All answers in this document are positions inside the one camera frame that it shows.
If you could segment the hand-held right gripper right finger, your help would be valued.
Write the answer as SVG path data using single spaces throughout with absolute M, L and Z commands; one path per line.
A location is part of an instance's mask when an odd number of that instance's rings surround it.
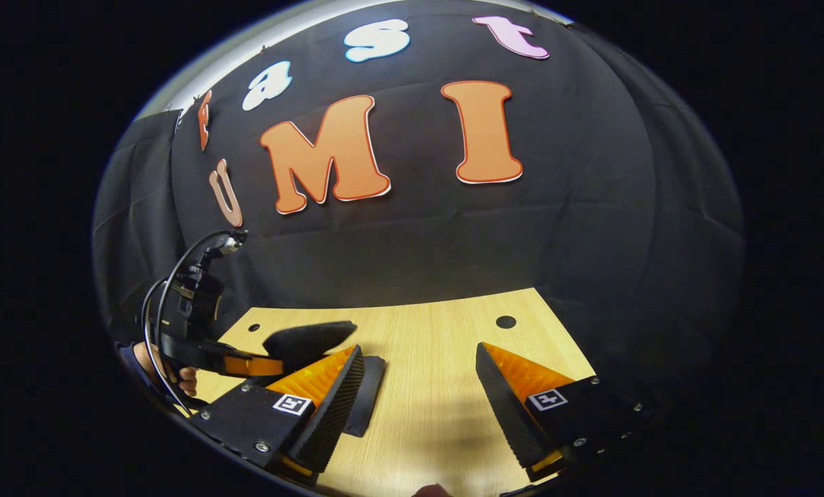
M 475 370 L 504 439 L 532 483 L 624 449 L 658 408 L 645 388 L 605 376 L 572 380 L 486 342 L 476 346 Z

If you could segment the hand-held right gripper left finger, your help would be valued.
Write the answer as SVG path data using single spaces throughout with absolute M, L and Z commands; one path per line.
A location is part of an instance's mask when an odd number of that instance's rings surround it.
M 189 422 L 245 462 L 313 484 L 332 458 L 365 371 L 361 347 L 347 347 L 269 386 L 241 383 Z

